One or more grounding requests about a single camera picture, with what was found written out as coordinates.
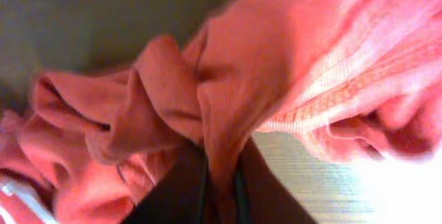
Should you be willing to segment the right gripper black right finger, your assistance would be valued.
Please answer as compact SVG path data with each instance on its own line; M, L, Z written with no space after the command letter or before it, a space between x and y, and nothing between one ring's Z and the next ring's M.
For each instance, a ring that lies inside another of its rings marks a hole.
M249 138L238 161L238 211L248 223L316 224L307 210L287 191L267 166L254 140Z

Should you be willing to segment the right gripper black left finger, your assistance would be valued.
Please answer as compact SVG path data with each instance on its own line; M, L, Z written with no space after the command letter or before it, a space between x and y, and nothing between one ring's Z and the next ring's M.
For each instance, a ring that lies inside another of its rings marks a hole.
M203 224L207 180L205 152L194 144L185 147L122 224Z

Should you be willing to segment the red t-shirt with logo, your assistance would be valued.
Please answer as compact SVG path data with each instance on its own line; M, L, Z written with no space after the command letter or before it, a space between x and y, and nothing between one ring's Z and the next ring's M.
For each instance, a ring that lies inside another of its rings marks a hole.
M235 223L254 131L432 160L441 0L1 0L2 223L121 223L191 144Z

